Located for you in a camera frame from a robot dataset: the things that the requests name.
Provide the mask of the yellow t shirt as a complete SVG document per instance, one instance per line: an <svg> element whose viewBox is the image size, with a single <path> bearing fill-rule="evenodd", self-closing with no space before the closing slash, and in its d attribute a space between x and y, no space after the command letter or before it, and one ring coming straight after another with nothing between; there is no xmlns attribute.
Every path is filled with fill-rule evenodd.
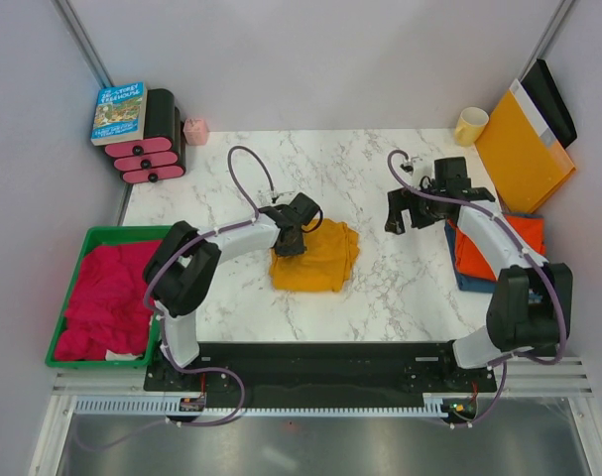
<svg viewBox="0 0 602 476"><path fill-rule="evenodd" d="M295 293L338 293L350 280L359 256L359 234L345 222L325 218L304 234L302 255L279 257L271 253L269 274L278 291Z"/></svg>

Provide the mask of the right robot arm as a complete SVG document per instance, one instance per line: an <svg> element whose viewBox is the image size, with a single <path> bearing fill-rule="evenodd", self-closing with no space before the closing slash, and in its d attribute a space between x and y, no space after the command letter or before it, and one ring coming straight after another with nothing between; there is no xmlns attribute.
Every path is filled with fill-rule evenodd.
<svg viewBox="0 0 602 476"><path fill-rule="evenodd" d="M405 181L387 194L387 232L402 235L451 222L476 246L496 278L485 324L452 343L453 355L437 365L446 389L462 389L473 369L514 357L559 363L570 332L573 275L536 252L513 228L494 195L475 187L462 157L439 159L427 185Z"/></svg>

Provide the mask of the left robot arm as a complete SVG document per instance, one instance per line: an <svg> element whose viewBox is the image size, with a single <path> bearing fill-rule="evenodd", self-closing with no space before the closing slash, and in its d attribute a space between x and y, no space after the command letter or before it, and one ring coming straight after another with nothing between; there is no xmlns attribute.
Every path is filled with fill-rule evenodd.
<svg viewBox="0 0 602 476"><path fill-rule="evenodd" d="M161 348L170 361L167 379L189 390L200 379L196 310L220 265L245 254L272 250L288 258L305 253L304 236L322 224L323 211L304 193L291 202L258 208L244 220L197 229L175 223L146 265L144 305L161 323Z"/></svg>

